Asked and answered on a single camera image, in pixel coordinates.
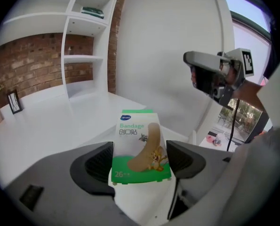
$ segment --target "black cable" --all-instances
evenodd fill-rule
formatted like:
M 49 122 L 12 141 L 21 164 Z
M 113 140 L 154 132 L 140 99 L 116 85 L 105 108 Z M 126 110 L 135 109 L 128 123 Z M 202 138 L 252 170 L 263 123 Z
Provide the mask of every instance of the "black cable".
M 240 100 L 238 99 L 237 100 L 237 104 L 236 104 L 236 108 L 235 108 L 234 117 L 233 117 L 233 122 L 232 122 L 231 136 L 230 136 L 230 140 L 229 140 L 229 143 L 228 143 L 228 148 L 226 149 L 227 152 L 229 151 L 230 144 L 231 144 L 231 141 L 232 141 L 232 138 L 233 138 L 233 134 L 234 134 L 234 126 L 235 126 L 236 114 L 237 114 L 237 111 L 238 111 L 239 103 L 240 103 Z

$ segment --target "black rectangular slot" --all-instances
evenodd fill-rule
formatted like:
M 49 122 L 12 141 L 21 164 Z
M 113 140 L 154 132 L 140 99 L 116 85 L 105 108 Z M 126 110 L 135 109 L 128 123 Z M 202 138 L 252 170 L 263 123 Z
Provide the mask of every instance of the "black rectangular slot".
M 223 161 L 225 161 L 225 162 L 229 162 L 230 160 L 231 160 L 230 157 L 226 157 L 226 158 L 223 159 Z
M 41 186 L 29 185 L 19 201 L 33 211 L 43 190 L 44 188 Z

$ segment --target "green label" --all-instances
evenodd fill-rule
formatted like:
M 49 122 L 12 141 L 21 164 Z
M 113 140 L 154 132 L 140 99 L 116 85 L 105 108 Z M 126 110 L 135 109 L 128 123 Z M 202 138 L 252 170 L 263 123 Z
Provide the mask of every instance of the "green label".
M 160 165 L 163 171 L 146 169 L 142 172 L 136 172 L 132 171 L 127 166 L 127 162 L 133 158 L 133 156 L 116 156 L 112 159 L 112 182 L 122 184 L 160 182 L 171 177 L 168 162 Z

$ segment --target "brick wall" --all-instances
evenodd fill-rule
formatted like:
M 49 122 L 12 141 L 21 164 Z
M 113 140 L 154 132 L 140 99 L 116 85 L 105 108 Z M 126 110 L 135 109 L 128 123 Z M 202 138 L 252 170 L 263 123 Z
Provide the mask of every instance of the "brick wall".
M 0 106 L 7 104 L 6 92 L 17 89 L 20 98 L 62 84 L 60 52 L 62 33 L 40 34 L 0 46 Z M 93 38 L 67 35 L 65 54 L 92 55 Z M 92 80 L 92 64 L 65 65 L 66 82 Z
M 116 2 L 114 13 L 112 16 L 111 32 L 108 44 L 107 83 L 108 91 L 114 94 L 116 93 L 117 41 L 124 1 L 125 0 L 117 0 Z

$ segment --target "window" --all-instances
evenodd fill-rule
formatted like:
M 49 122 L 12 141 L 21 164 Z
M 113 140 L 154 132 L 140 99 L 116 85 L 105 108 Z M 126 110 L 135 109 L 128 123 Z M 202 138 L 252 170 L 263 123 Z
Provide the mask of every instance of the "window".
M 238 13 L 254 23 L 258 24 L 266 31 L 269 31 L 267 23 L 261 9 L 257 8 L 253 4 L 246 0 L 226 0 L 228 3 L 229 10 Z
M 265 85 L 268 80 L 263 76 L 263 73 L 269 60 L 271 43 L 263 12 L 246 0 L 227 0 L 227 3 L 233 18 L 235 48 L 248 48 L 251 50 L 254 76 L 247 77 L 247 80 Z M 244 17 L 245 19 L 239 22 L 235 15 L 237 18 Z M 233 111 L 222 108 L 209 135 L 203 140 L 201 146 L 219 150 L 227 149 L 236 103 L 236 99 L 231 99 L 229 102 L 229 106 L 233 108 Z M 255 127 L 257 127 L 256 125 L 262 115 L 262 111 L 244 101 L 240 101 L 230 151 L 234 151 L 237 145 L 243 144 L 252 137 L 251 133 L 256 130 Z

